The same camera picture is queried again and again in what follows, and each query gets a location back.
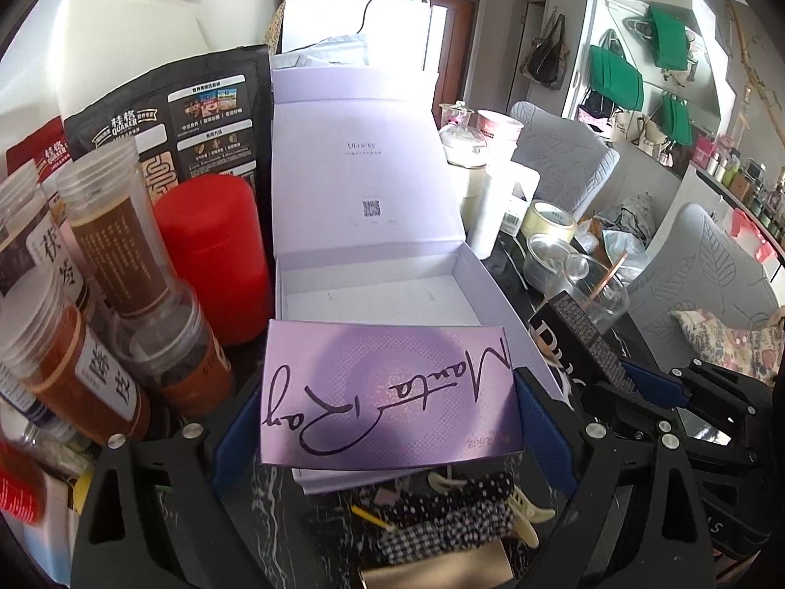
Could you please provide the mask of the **black cosmetic box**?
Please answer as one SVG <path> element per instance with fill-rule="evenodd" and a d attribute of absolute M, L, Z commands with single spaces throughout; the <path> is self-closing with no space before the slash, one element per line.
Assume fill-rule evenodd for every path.
<path fill-rule="evenodd" d="M 584 386 L 605 383 L 627 394 L 637 394 L 620 359 L 567 291 L 546 300 L 528 324 L 571 380 Z"/>

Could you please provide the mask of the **cream plastic hair claw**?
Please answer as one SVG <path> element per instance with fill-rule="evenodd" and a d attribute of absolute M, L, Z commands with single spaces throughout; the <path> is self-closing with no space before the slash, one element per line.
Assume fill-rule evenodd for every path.
<path fill-rule="evenodd" d="M 469 484 L 467 480 L 442 476 L 435 471 L 428 473 L 427 481 L 432 491 L 439 493 L 439 495 L 447 495 L 447 493 L 455 491 L 455 489 L 464 489 Z M 512 491 L 510 496 L 507 497 L 506 503 L 514 515 L 512 534 L 518 540 L 523 541 L 529 549 L 538 549 L 540 540 L 535 527 L 553 520 L 556 516 L 556 510 L 540 508 L 538 505 L 533 504 L 516 484 L 512 486 Z"/>

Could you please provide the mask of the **gingham black white scrunchie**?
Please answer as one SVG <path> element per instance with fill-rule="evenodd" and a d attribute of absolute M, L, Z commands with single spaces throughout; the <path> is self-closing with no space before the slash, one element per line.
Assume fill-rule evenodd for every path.
<path fill-rule="evenodd" d="M 504 502 L 480 501 L 469 507 L 451 510 L 378 540 L 378 553 L 390 565 L 409 564 L 445 553 L 478 549 L 512 532 L 515 516 Z"/>

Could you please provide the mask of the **gold rectangular box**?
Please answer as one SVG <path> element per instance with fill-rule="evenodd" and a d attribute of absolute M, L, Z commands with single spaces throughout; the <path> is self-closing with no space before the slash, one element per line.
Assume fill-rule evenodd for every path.
<path fill-rule="evenodd" d="M 361 587 L 370 589 L 488 589 L 514 579 L 500 541 L 386 568 L 362 570 Z"/>

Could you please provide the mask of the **purple Manta Ray card box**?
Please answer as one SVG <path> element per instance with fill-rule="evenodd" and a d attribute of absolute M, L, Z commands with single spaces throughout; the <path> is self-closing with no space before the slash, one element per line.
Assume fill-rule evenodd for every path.
<path fill-rule="evenodd" d="M 260 403 L 277 467 L 403 471 L 523 447 L 500 327 L 274 321 Z"/>

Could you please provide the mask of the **polka dot black scrunchie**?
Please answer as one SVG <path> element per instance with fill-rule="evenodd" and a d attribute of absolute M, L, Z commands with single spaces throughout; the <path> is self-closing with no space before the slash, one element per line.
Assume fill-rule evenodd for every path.
<path fill-rule="evenodd" d="M 430 523 L 455 510 L 473 507 L 479 503 L 497 504 L 506 501 L 514 491 L 514 479 L 507 472 L 495 472 L 480 479 L 460 480 L 445 492 L 430 496 L 402 492 L 399 500 L 385 509 L 383 518 L 397 528 Z"/>

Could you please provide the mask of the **floral cushion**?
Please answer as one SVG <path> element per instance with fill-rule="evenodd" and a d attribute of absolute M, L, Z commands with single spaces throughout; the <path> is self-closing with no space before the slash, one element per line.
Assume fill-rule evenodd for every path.
<path fill-rule="evenodd" d="M 784 356 L 784 309 L 759 328 L 733 328 L 705 310 L 672 310 L 688 343 L 703 361 L 774 387 Z"/>

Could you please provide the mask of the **grey leaf-pattern chair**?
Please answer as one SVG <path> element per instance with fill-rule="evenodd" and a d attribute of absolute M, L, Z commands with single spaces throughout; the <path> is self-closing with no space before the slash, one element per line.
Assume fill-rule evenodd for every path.
<path fill-rule="evenodd" d="M 628 314 L 664 373 L 697 356 L 673 311 L 704 310 L 729 327 L 752 330 L 777 309 L 764 268 L 697 204 L 677 212 L 664 245 L 628 294 Z"/>

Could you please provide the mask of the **orange peel plastic jar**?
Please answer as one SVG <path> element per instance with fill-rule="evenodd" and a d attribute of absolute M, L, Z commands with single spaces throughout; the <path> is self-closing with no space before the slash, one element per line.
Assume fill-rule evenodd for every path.
<path fill-rule="evenodd" d="M 96 443 L 144 439 L 148 396 L 92 331 L 47 266 L 27 271 L 1 304 L 1 363 L 41 403 Z"/>

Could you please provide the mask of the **short orange-label plastic jar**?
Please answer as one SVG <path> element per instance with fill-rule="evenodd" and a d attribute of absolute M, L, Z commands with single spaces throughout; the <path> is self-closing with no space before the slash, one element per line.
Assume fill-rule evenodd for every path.
<path fill-rule="evenodd" d="M 185 419 L 206 418 L 234 395 L 232 366 L 186 283 L 137 318 L 116 315 L 109 339 L 122 366 Z"/>

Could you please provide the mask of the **tall brown-label plastic jar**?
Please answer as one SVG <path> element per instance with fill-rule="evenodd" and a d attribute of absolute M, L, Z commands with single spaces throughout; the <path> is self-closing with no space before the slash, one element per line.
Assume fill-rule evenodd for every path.
<path fill-rule="evenodd" d="M 136 140 L 122 137 L 67 163 L 56 187 L 109 306 L 123 318 L 154 310 L 172 291 L 174 275 Z"/>

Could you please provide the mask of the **white paper cup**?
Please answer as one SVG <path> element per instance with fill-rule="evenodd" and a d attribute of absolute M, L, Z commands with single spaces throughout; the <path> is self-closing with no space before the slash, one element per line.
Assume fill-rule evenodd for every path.
<path fill-rule="evenodd" d="M 476 112 L 476 129 L 486 140 L 488 161 L 510 161 L 524 125 L 516 118 L 493 110 Z"/>

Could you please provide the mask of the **red cylindrical canister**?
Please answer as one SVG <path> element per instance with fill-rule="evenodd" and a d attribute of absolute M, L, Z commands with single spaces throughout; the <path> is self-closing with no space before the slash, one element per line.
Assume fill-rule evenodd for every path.
<path fill-rule="evenodd" d="M 174 271 L 192 287 L 221 345 L 261 335 L 274 317 L 256 200 L 230 174 L 205 174 L 168 191 L 153 206 Z"/>

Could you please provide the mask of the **green tote bag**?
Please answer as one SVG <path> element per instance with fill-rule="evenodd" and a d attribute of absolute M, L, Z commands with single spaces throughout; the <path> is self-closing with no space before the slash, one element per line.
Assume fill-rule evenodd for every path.
<path fill-rule="evenodd" d="M 600 45 L 589 47 L 589 90 L 624 110 L 641 110 L 644 103 L 643 76 L 625 54 Z"/>

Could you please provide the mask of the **black oat snack bag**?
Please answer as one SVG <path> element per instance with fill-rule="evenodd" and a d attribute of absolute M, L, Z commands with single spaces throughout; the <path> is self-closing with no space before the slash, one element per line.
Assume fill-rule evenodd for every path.
<path fill-rule="evenodd" d="M 169 62 L 65 118 L 77 160 L 131 135 L 152 201 L 204 174 L 270 181 L 271 90 L 266 45 Z"/>

